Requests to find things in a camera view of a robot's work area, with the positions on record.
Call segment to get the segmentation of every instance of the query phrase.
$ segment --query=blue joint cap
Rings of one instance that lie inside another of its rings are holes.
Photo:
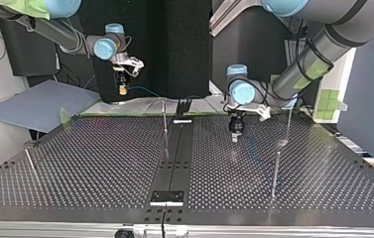
[[[255,94],[254,87],[245,81],[238,80],[230,86],[230,96],[240,105],[251,103],[255,98]]]
[[[118,23],[108,24],[105,27],[106,33],[114,33],[114,34],[125,34],[124,27]]]
[[[74,15],[81,5],[81,0],[46,0],[51,18],[67,18]]]
[[[304,9],[309,1],[310,0],[262,0],[262,3],[265,10],[276,16],[292,17]]]
[[[112,59],[118,52],[118,47],[110,39],[100,39],[94,44],[94,54],[102,60]]]
[[[234,64],[227,69],[227,75],[248,74],[248,67],[244,64]]]

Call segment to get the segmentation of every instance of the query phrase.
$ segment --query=green tape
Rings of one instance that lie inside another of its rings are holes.
[[[66,110],[63,108],[61,108],[60,115],[61,115],[61,123],[63,124],[64,127],[67,127],[71,122],[71,118],[68,117]]]
[[[324,76],[328,73],[329,66],[324,63],[321,60],[317,60],[313,63],[311,68],[307,71],[307,75],[310,78],[319,78],[321,76]],[[307,80],[304,76],[296,83],[296,85],[293,87],[295,90],[302,90],[306,86],[308,86],[311,83],[311,81]]]
[[[332,120],[335,110],[338,109],[339,90],[324,89],[320,92],[319,102],[315,112],[315,119],[317,120]]]
[[[0,0],[0,5],[34,18],[51,18],[46,0]]]

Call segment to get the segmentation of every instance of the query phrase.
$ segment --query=black curtain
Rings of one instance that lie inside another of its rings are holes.
[[[161,96],[206,96],[211,76],[210,0],[95,0],[83,1],[78,11],[86,34],[103,35],[109,23],[124,25],[133,38],[129,54],[145,68],[131,85],[147,87]],[[133,90],[120,96],[111,63],[93,60],[101,98],[105,102],[150,96]]]

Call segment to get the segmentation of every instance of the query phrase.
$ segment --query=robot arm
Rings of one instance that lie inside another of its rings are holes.
[[[243,65],[229,69],[228,108],[235,122],[230,127],[232,134],[241,133],[232,128],[243,131],[238,116],[255,111],[263,120],[268,119],[269,106],[289,106],[313,79],[321,79],[329,72],[330,63],[374,38],[374,0],[262,0],[262,5],[277,16],[297,16],[325,23],[325,26],[273,85],[249,80]]]
[[[56,1],[67,4],[67,1]],[[131,77],[137,77],[144,67],[142,61],[129,57],[124,28],[120,24],[105,27],[104,36],[85,36],[73,26],[59,19],[38,19],[22,15],[0,5],[0,17],[23,25],[29,32],[36,32],[61,46],[68,54],[97,56],[110,60],[120,86],[120,94],[127,94],[127,85]]]

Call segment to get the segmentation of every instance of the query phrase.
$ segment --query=perforated metal table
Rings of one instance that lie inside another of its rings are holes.
[[[309,119],[294,117],[276,198],[274,159],[287,117],[231,142],[229,118],[78,118],[0,166],[0,221],[374,228],[374,169]],[[152,207],[154,191],[183,191],[183,207]]]

